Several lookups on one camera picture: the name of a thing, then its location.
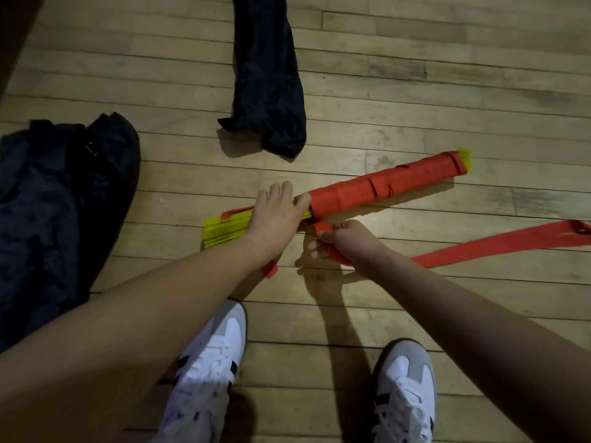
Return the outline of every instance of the person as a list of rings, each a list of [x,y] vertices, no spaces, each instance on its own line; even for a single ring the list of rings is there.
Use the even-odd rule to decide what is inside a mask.
[[[156,442],[219,440],[246,343],[238,283],[277,257],[310,205],[292,185],[262,191],[247,233],[110,289],[0,356],[3,441],[88,442],[123,425],[179,354]],[[591,441],[591,357],[533,321],[389,250],[357,221],[321,233],[392,295],[532,440]],[[385,349],[376,367],[374,441],[432,440],[434,373],[417,342]]]

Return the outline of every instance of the person's left arm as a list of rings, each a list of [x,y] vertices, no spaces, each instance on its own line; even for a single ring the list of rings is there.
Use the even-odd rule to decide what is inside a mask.
[[[245,236],[110,289],[0,355],[4,441],[89,442],[122,426],[249,273],[295,235],[309,194],[262,191]]]

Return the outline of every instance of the black bag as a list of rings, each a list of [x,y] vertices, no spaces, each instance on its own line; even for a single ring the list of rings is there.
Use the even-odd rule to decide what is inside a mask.
[[[238,73],[233,116],[218,122],[228,132],[261,133],[263,149],[293,158],[306,143],[306,112],[287,4],[232,1]]]
[[[118,113],[89,127],[34,120],[2,138],[0,352],[86,302],[139,177]]]

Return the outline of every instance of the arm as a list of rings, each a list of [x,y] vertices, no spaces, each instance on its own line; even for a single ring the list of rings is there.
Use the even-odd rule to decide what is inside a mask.
[[[319,235],[385,289],[534,441],[591,441],[591,355],[414,263],[347,221]],[[313,257],[327,257],[321,242]]]
[[[87,442],[118,429],[238,283],[285,249],[309,204],[273,185],[244,237],[125,282],[5,351],[2,439]]]

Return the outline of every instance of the white sneaker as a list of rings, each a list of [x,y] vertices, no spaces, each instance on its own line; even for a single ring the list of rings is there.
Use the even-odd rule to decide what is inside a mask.
[[[427,351],[410,339],[390,342],[373,371],[374,443],[431,443],[437,394]]]
[[[152,443],[217,443],[247,342],[242,305],[225,300],[183,351],[173,392]]]

